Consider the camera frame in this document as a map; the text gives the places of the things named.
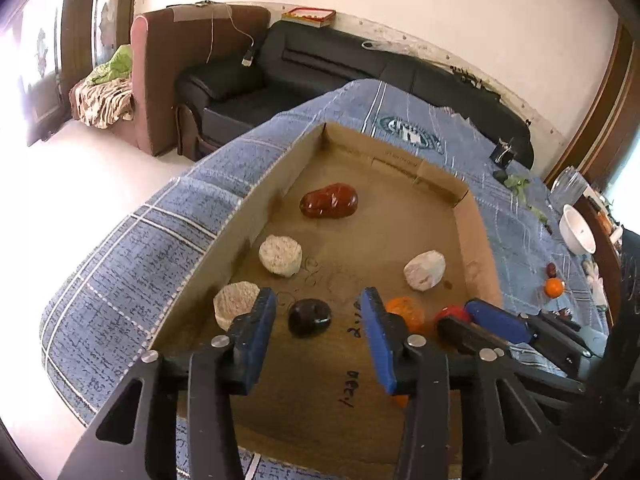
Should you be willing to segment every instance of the white stone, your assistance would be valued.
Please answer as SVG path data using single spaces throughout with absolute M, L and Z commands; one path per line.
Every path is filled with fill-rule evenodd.
M 251 282 L 229 283 L 213 298 L 216 321 L 222 330 L 229 330 L 232 321 L 240 314 L 251 312 L 260 287 Z
M 438 251 L 428 251 L 404 266 L 404 278 L 413 290 L 428 290 L 440 283 L 445 268 L 444 256 Z
M 300 270 L 302 247 L 288 236 L 269 235 L 260 245 L 258 257 L 269 272 L 289 278 Z

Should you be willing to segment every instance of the orange stone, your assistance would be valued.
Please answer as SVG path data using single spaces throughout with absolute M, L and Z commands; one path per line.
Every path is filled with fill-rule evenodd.
M 409 333 L 421 333 L 424 330 L 424 311 L 408 296 L 387 301 L 385 310 L 401 316 L 409 329 Z

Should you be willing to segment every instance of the blue bedsheet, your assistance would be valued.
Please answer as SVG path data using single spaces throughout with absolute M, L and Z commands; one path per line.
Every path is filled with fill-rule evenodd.
M 68 407 L 88 424 L 133 361 L 148 347 L 161 320 L 204 253 L 261 176 L 296 139 L 325 121 L 400 146 L 464 180 L 478 202 L 504 297 L 513 313 L 570 307 L 574 320 L 607 331 L 591 298 L 580 259 L 546 206 L 546 188 L 522 165 L 529 203 L 549 216 L 549 235 L 537 218 L 492 177 L 494 145 L 468 121 L 376 80 L 359 80 L 283 112 L 200 161 L 122 220 L 69 277 L 47 305 L 40 327 L 42 359 Z M 555 262 L 566 293 L 542 292 L 545 266 Z M 518 359 L 559 370 L 527 346 Z M 188 478 L 186 428 L 178 422 L 178 473 Z M 245 470 L 252 453 L 241 453 Z M 261 459 L 257 477 L 290 480 L 316 473 Z

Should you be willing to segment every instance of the cardboard tray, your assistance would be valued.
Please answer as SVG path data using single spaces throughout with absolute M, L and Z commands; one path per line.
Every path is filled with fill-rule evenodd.
M 299 210 L 310 190 L 346 182 L 358 191 L 348 218 L 309 219 Z M 292 278 L 267 272 L 258 248 L 269 235 L 303 248 Z M 416 292 L 402 269 L 427 250 L 445 255 L 442 281 Z M 187 282 L 152 348 L 195 348 L 222 333 L 212 298 L 247 280 L 278 294 L 278 312 L 258 385 L 234 397 L 238 444 L 284 462 L 353 479 L 389 479 L 398 458 L 404 413 L 379 386 L 354 307 L 366 286 L 383 301 L 411 296 L 432 320 L 448 304 L 481 298 L 501 305 L 493 255 L 466 184 L 399 148 L 344 126 L 318 126 L 292 145 L 244 199 Z M 287 309 L 303 298 L 332 308 L 329 329 L 294 338 Z M 428 323 L 427 336 L 434 336 Z M 459 403 L 452 404 L 450 476 L 460 474 Z

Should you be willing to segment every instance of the glass jar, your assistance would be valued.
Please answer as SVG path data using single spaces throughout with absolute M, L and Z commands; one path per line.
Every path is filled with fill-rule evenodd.
M 549 203 L 558 214 L 562 214 L 565 204 L 574 205 L 587 189 L 589 183 L 584 179 L 578 170 L 573 166 L 565 168 L 558 175 L 551 192 L 549 192 Z

